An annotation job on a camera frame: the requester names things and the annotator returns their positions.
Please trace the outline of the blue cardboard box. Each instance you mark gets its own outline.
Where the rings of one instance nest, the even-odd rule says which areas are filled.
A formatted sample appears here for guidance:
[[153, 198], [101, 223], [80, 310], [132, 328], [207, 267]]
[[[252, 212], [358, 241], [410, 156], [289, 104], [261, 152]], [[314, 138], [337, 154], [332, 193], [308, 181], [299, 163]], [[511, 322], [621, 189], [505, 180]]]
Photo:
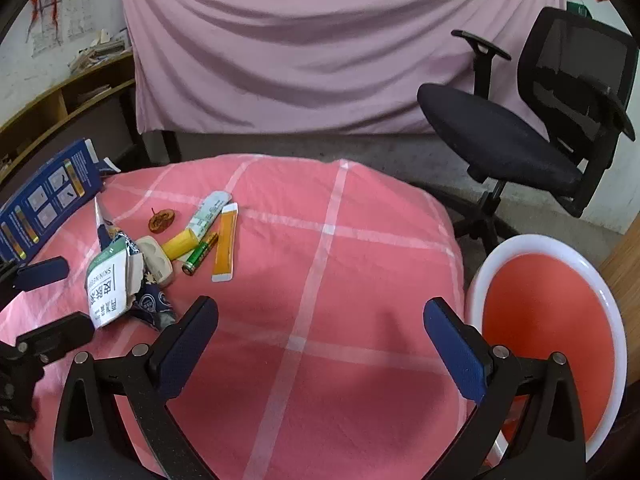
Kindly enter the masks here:
[[55, 231], [120, 169], [99, 158], [89, 139], [43, 164], [1, 207], [1, 259], [29, 263]]

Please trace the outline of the dark blue snack bag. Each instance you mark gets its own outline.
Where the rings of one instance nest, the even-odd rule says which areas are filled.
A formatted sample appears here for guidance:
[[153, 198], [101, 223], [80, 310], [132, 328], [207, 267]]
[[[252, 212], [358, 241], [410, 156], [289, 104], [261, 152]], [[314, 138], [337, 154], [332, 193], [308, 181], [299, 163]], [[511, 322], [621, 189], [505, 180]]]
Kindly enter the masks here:
[[167, 326], [175, 324], [177, 319], [175, 312], [146, 267], [144, 255], [140, 252], [137, 244], [124, 231], [115, 226], [110, 218], [104, 216], [99, 196], [94, 198], [93, 203], [101, 252], [111, 244], [118, 234], [122, 234], [126, 238], [129, 252], [127, 264], [129, 309], [126, 313], [130, 313], [160, 332]]

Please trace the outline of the green white packet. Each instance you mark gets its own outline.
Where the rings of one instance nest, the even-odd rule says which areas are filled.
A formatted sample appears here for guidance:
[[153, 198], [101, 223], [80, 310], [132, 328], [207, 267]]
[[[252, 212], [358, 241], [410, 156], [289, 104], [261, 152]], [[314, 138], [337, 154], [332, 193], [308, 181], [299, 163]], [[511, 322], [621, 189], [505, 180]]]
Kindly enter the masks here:
[[129, 309], [126, 238], [115, 239], [88, 266], [86, 291], [88, 312], [95, 328], [111, 324]]

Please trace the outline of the beige earbud case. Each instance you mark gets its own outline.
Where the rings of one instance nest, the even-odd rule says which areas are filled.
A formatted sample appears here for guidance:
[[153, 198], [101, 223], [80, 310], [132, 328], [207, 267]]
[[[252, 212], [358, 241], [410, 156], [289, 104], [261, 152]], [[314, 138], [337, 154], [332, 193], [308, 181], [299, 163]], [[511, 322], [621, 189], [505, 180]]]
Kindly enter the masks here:
[[160, 244], [151, 235], [138, 238], [136, 244], [144, 255], [145, 265], [158, 286], [167, 287], [174, 278], [174, 267]]

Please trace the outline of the green battery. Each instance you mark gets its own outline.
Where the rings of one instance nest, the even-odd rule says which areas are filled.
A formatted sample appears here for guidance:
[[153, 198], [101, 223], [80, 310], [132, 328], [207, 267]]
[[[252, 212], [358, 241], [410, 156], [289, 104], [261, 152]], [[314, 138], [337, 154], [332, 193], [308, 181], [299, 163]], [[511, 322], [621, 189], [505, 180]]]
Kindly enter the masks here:
[[186, 258], [186, 261], [182, 265], [182, 272], [184, 274], [192, 276], [195, 271], [198, 270], [203, 260], [216, 245], [218, 237], [218, 233], [212, 231], [198, 243], [198, 246], [193, 249], [191, 255]]

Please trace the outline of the yellow tube cap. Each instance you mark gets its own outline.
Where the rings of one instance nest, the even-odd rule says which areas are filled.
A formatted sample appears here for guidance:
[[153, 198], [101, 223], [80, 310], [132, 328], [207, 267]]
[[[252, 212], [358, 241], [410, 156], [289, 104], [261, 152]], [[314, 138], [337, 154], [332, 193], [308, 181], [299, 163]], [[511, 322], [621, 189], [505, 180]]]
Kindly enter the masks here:
[[160, 248], [170, 261], [175, 261], [198, 246], [200, 239], [189, 228], [184, 229], [170, 240], [165, 242]]

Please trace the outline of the brown round snack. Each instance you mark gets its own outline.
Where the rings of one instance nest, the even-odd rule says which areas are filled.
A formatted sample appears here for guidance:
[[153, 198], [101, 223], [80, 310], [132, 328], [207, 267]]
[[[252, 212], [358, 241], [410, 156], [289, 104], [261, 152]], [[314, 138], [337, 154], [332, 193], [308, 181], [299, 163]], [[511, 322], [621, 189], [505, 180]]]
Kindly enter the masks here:
[[152, 217], [148, 222], [149, 231], [153, 234], [163, 233], [174, 223], [175, 218], [173, 209], [152, 210]]

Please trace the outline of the orange sachet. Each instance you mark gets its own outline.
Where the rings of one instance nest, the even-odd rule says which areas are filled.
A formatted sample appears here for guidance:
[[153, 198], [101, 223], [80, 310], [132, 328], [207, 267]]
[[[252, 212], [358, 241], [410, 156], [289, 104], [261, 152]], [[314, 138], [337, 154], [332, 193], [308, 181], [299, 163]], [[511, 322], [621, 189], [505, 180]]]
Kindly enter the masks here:
[[228, 282], [233, 278], [234, 243], [238, 217], [239, 205], [237, 203], [231, 203], [222, 208], [212, 271], [213, 283]]

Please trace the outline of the white sachet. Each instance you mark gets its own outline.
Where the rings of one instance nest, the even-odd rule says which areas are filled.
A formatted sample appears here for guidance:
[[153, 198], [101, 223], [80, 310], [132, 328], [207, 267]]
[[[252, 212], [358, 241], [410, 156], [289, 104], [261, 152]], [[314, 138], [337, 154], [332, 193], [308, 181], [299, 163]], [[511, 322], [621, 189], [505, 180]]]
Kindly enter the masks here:
[[198, 210], [192, 216], [186, 226], [198, 240], [201, 240], [214, 223], [224, 206], [231, 202], [232, 195], [226, 191], [210, 193], [198, 206]]

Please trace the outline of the pink white trash bin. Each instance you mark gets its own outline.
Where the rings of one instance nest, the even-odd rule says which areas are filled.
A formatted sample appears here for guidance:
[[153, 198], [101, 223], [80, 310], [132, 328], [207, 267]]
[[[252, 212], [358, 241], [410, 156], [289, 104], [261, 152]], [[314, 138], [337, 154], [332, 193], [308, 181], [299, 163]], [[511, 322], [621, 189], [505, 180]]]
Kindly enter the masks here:
[[611, 431], [627, 380], [624, 324], [612, 292], [577, 250], [550, 236], [518, 235], [480, 266], [465, 322], [518, 356], [567, 357], [593, 458]]

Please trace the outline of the pink checked tablecloth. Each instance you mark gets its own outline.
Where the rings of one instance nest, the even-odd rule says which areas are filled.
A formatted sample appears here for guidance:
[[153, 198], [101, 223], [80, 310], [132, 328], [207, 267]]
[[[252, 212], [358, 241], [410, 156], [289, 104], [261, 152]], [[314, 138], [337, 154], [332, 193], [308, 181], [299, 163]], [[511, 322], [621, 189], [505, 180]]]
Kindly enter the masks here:
[[118, 174], [100, 205], [132, 237], [204, 198], [239, 206], [232, 279], [174, 275], [178, 312], [206, 295], [219, 326], [170, 404], [224, 479], [419, 479], [465, 407], [425, 333], [424, 304], [463, 307], [445, 208], [356, 162], [227, 155]]

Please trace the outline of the wooden shelf unit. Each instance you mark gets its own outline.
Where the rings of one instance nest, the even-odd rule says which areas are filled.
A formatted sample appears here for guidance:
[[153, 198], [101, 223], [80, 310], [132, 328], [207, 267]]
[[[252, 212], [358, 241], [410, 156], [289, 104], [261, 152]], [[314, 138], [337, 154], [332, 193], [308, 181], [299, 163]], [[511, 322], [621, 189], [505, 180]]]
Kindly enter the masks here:
[[125, 51], [37, 96], [1, 126], [1, 185], [64, 129], [132, 88], [134, 55]]

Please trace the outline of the wooden cabinet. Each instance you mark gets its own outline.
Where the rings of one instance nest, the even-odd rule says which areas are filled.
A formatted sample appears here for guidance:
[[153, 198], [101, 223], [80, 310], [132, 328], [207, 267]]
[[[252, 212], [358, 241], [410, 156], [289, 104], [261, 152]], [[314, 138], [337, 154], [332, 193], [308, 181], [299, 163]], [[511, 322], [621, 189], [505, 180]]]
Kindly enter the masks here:
[[636, 216], [608, 258], [600, 273], [620, 309], [627, 344], [639, 344], [640, 218]]

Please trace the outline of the stack of books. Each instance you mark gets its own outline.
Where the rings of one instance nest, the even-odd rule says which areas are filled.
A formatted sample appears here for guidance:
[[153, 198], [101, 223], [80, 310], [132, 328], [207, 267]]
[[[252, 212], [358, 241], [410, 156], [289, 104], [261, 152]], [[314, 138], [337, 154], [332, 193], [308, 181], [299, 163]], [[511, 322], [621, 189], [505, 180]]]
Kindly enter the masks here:
[[101, 29], [96, 39], [77, 53], [73, 61], [68, 64], [68, 68], [71, 75], [76, 75], [130, 51], [131, 41], [128, 29], [122, 29], [115, 36], [110, 36], [106, 29]]

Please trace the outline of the pink hanging sheet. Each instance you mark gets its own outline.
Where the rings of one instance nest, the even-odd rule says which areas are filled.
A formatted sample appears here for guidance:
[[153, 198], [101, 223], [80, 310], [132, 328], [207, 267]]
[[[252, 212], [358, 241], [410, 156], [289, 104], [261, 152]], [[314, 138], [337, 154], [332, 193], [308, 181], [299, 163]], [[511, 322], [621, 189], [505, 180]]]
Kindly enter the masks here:
[[473, 88], [458, 30], [506, 51], [490, 95], [516, 114], [516, 62], [566, 0], [122, 0], [140, 131], [420, 133], [421, 84]]

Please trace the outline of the black office chair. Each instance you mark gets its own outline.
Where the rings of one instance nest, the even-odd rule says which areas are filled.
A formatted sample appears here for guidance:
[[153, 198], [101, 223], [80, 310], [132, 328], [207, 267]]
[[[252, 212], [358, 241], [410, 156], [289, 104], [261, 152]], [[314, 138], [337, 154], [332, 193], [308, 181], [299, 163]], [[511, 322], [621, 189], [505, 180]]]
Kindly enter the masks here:
[[516, 229], [496, 211], [509, 183], [550, 193], [572, 217], [582, 215], [612, 166], [620, 136], [636, 133], [627, 106], [639, 58], [636, 40], [610, 25], [567, 10], [543, 8], [520, 58], [518, 95], [546, 131], [491, 101], [494, 58], [510, 56], [461, 29], [452, 36], [474, 52], [474, 89], [421, 84], [416, 100], [435, 133], [468, 165], [478, 183], [495, 187], [475, 203], [439, 188], [427, 191], [460, 214], [454, 235], [492, 252]]

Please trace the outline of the green sign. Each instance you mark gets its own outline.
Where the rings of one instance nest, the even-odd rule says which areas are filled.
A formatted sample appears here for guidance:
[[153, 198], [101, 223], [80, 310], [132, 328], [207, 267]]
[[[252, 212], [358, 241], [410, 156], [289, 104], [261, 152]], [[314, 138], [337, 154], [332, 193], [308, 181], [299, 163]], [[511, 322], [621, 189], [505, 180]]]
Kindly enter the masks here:
[[592, 14], [583, 3], [567, 1], [566, 10], [571, 14], [581, 16], [582, 18], [592, 18]]

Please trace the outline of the red tassel wall decoration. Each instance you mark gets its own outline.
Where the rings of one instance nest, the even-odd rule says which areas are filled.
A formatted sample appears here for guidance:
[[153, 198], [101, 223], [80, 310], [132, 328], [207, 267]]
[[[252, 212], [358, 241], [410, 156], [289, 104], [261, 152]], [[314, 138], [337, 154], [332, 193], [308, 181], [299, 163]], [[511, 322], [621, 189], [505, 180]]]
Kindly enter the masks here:
[[32, 15], [28, 26], [27, 35], [30, 35], [38, 22], [44, 23], [44, 14], [50, 10], [51, 23], [54, 27], [55, 38], [60, 36], [60, 24], [58, 24], [58, 0], [29, 0], [32, 6]]

